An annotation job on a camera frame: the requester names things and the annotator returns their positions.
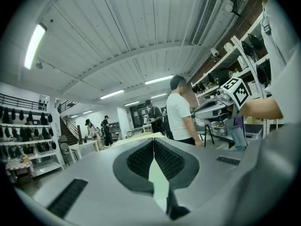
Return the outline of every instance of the black hair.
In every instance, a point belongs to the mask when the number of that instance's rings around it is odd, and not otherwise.
[[[151,100],[146,100],[146,101],[145,101],[145,104],[146,104],[146,105],[150,105],[150,104],[151,104]]]
[[[170,88],[171,90],[174,90],[176,88],[178,88],[178,85],[180,83],[183,83],[186,85],[186,80],[183,76],[180,76],[180,75],[176,75],[174,76],[171,80],[170,80]]]

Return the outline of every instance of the black textured grip pad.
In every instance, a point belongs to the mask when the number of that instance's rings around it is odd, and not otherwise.
[[[154,185],[148,180],[153,159],[153,138],[149,138],[115,159],[114,175],[129,190],[153,196]]]
[[[199,171],[199,162],[195,156],[160,138],[154,138],[154,153],[156,162],[173,190],[188,187]]]

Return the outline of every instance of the security camera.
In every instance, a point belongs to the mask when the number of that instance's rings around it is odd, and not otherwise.
[[[213,55],[214,57],[218,57],[218,55],[220,54],[220,53],[216,50],[216,48],[212,48],[212,49],[211,49],[211,53],[212,53],[212,55]]]

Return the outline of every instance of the person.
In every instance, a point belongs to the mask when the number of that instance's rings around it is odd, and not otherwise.
[[[110,133],[110,128],[112,126],[109,125],[108,119],[109,119],[109,117],[106,115],[104,117],[104,120],[103,120],[104,133],[105,133],[105,145],[106,146],[109,146],[109,144],[110,145],[113,144],[113,141],[112,141],[112,138],[111,138],[111,133]]]
[[[160,109],[153,105],[151,100],[145,101],[146,106],[149,109],[149,118],[151,118],[151,128],[153,133],[161,132],[163,134],[162,130],[162,114]]]
[[[97,141],[97,146],[99,151],[103,150],[104,147],[102,145],[102,142],[100,140],[100,136],[98,134],[98,130],[96,129],[96,127],[91,123],[91,121],[89,119],[86,119],[86,124],[87,129],[88,129],[88,136],[91,134],[91,138],[92,140],[96,140]]]
[[[203,146],[199,139],[195,126],[190,117],[190,106],[182,97],[185,92],[186,81],[180,76],[174,76],[170,81],[172,93],[167,99],[168,122],[174,140],[191,145]]]
[[[261,33],[269,54],[272,96],[247,101],[240,116],[301,122],[301,43],[287,15],[276,0],[262,0]]]

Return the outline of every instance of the person's hand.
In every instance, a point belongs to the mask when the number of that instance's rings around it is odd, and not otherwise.
[[[203,142],[201,140],[195,141],[196,146],[203,146]]]

